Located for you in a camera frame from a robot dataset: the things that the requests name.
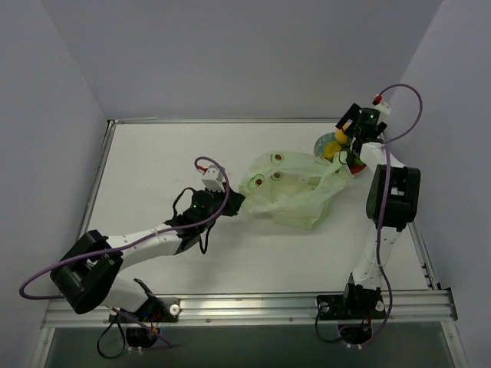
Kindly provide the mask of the yellow fake fruit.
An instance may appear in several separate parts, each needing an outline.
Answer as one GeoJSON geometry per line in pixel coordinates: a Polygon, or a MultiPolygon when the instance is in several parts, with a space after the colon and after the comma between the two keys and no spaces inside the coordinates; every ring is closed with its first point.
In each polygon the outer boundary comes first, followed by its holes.
{"type": "Polygon", "coordinates": [[[334,156],[337,153],[340,153],[342,150],[342,145],[340,145],[337,141],[330,141],[326,143],[325,148],[323,149],[322,157],[332,162],[334,156]]]}

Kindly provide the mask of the light green plastic bag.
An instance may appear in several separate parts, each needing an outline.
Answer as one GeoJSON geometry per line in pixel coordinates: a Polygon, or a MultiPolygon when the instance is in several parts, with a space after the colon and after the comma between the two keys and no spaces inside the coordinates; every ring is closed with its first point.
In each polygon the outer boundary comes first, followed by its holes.
{"type": "Polygon", "coordinates": [[[332,199],[353,180],[347,165],[307,153],[274,150],[257,158],[239,184],[241,208],[270,215],[280,225],[312,230],[330,212],[332,199]]]}

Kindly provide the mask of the orange fake fruit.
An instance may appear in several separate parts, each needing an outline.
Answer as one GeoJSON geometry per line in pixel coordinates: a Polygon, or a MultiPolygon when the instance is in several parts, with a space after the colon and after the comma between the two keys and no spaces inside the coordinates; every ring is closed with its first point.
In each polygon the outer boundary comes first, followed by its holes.
{"type": "Polygon", "coordinates": [[[346,123],[342,128],[339,128],[334,133],[334,138],[340,145],[346,145],[350,141],[350,137],[346,134],[345,130],[351,125],[350,122],[346,123]]]}

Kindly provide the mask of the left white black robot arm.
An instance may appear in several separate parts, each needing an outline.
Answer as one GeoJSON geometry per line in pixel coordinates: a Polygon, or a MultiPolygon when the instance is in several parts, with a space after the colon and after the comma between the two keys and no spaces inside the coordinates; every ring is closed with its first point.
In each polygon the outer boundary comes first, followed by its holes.
{"type": "Polygon", "coordinates": [[[234,191],[197,190],[186,211],[174,212],[155,228],[120,236],[86,232],[50,278],[77,314],[104,306],[146,315],[159,307],[155,295],[140,279],[124,280],[120,272],[153,258],[179,255],[194,245],[205,254],[217,218],[237,215],[244,200],[234,191]]]}

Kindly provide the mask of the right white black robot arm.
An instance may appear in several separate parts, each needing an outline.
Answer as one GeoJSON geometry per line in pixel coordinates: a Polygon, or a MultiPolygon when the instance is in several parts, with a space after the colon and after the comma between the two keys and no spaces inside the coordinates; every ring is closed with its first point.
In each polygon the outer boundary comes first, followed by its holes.
{"type": "Polygon", "coordinates": [[[363,163],[373,174],[365,206],[373,222],[357,266],[344,291],[344,306],[352,311],[373,310],[381,299],[381,286],[387,280],[384,267],[402,231],[417,214],[421,173],[404,165],[381,139],[390,106],[352,104],[336,124],[349,144],[348,158],[363,163]]]}

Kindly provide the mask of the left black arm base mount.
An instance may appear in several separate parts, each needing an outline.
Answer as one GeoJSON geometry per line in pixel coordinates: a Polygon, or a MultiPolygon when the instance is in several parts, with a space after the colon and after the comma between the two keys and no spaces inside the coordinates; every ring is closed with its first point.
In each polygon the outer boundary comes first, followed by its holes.
{"type": "Polygon", "coordinates": [[[176,323],[181,311],[179,298],[158,298],[138,278],[116,280],[103,305],[123,311],[141,322],[176,323]]]}

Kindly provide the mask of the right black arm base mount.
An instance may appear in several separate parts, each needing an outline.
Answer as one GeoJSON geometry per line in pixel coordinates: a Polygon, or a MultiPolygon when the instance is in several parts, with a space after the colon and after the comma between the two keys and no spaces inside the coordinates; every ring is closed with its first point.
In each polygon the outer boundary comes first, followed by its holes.
{"type": "Polygon", "coordinates": [[[316,296],[321,320],[382,320],[386,317],[383,300],[379,297],[348,297],[342,294],[316,296]]]}

